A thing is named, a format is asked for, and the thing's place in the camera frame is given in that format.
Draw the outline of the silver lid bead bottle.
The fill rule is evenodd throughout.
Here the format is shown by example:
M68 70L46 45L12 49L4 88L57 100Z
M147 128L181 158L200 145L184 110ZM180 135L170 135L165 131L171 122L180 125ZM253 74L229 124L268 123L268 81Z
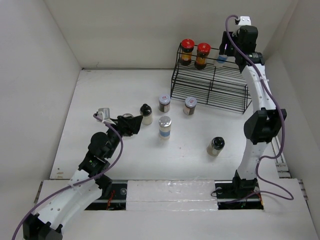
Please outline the silver lid bead bottle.
M218 54L215 59L215 66L222 67L228 60L228 56Z
M168 140L171 135L172 120L169 116L162 116L158 120L159 137L163 140Z

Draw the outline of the black cap white powder bottle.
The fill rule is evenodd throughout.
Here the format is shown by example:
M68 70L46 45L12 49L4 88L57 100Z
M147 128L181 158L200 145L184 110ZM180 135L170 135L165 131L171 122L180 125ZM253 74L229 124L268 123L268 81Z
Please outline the black cap white powder bottle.
M144 103L141 107L140 107L140 115L142 116L142 124L143 125L150 125L153 122L153 112L152 112L152 108Z

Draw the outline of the red lid sauce jar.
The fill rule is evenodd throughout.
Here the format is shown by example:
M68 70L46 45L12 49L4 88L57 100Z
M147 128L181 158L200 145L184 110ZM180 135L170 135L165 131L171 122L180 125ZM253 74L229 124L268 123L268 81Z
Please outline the red lid sauce jar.
M192 39L186 38L181 41L181 55L179 62L182 66L188 66L191 63L194 46L195 42Z
M202 42L197 46L197 55L194 66L198 70L203 70L207 65L207 57L210 54L211 46L208 43Z

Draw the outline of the black cap beige spice bottle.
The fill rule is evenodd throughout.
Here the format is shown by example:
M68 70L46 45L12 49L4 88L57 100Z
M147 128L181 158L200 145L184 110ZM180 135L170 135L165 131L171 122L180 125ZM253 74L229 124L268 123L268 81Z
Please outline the black cap beige spice bottle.
M206 150L210 156L216 157L220 154L220 152L223 150L224 147L225 147L225 140L222 137L217 136L210 141Z

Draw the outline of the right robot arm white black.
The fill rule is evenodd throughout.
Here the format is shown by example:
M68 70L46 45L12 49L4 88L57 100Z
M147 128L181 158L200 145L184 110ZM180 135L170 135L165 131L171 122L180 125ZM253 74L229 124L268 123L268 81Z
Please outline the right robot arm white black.
M268 159L265 149L279 132L285 132L287 112L280 108L272 96L265 74L265 61L256 51L258 29L252 25L239 25L237 30L226 29L219 48L221 54L235 58L235 64L246 81L250 92L253 114L244 123L246 145L241 163L231 183L216 184L218 198L228 204L237 203L258 195L259 166Z

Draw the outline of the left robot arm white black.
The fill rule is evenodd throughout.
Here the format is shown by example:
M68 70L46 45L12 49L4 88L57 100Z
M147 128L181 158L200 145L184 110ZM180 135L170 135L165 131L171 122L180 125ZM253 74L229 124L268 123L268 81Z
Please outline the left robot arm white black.
M22 220L25 240L61 240L67 225L98 198L111 194L112 180L105 175L114 164L109 163L116 149L124 149L123 137L139 133L143 117L119 115L106 119L95 113L94 118L108 130L95 133L88 151L67 185L38 204L47 203L40 211L32 209Z

